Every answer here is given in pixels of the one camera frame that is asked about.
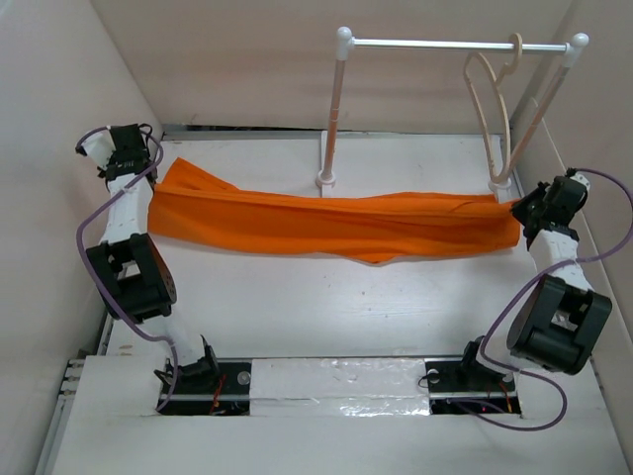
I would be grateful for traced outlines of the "orange trousers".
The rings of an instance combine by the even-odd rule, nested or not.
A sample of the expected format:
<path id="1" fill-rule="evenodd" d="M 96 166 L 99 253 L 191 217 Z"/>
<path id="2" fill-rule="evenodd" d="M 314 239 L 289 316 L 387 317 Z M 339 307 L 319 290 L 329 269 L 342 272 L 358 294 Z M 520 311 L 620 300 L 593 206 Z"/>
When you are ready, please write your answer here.
<path id="1" fill-rule="evenodd" d="M 484 254 L 520 239 L 509 204 L 492 195 L 312 198 L 249 191 L 182 158 L 154 188 L 148 229 L 230 251 L 326 253 L 370 264 Z"/>

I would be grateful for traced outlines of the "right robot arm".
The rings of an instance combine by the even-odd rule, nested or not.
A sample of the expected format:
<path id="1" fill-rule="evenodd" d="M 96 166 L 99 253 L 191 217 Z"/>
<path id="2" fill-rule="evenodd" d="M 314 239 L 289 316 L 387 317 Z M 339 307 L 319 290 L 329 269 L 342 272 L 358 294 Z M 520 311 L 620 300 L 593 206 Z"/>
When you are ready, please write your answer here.
<path id="1" fill-rule="evenodd" d="M 579 173 L 540 183 L 510 212 L 523 226 L 526 247 L 542 275 L 514 318 L 506 347 L 551 372 L 579 373 L 612 311 L 580 265 L 579 235 L 570 227 L 590 185 Z"/>

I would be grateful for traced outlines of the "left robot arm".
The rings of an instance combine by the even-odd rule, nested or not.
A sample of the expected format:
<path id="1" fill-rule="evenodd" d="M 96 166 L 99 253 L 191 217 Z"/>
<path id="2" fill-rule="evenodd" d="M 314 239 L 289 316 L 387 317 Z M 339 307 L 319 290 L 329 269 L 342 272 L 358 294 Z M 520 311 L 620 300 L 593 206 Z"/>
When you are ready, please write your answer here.
<path id="1" fill-rule="evenodd" d="M 105 214 L 99 242 L 79 241 L 80 254 L 97 278 L 110 315 L 123 320 L 139 336 L 165 343 L 175 359 L 159 372 L 186 378 L 199 392 L 220 383 L 220 368 L 211 346 L 195 343 L 172 315 L 176 286 L 148 232 L 148 212 L 162 149 L 149 124 L 106 126 L 79 141 L 76 151 L 94 160 L 110 198 L 90 218 Z"/>

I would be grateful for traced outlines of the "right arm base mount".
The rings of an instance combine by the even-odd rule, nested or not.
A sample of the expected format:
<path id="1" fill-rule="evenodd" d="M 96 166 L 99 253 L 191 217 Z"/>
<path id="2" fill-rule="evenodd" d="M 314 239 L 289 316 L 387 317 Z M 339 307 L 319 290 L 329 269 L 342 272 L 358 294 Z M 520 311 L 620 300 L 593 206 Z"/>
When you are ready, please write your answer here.
<path id="1" fill-rule="evenodd" d="M 477 361 L 482 337 L 467 343 L 459 356 L 424 360 L 417 386 L 429 397 L 433 415 L 520 415 L 515 383 Z"/>

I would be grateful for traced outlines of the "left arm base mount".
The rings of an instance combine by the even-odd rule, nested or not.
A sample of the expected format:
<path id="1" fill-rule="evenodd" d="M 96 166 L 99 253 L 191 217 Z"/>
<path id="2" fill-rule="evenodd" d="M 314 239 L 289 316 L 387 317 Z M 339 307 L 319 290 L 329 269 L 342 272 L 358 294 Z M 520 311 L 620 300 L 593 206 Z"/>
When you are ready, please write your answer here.
<path id="1" fill-rule="evenodd" d="M 203 353 L 174 368 L 167 360 L 154 374 L 161 383 L 157 411 L 163 416 L 250 415 L 250 359 L 218 359 L 202 337 Z"/>

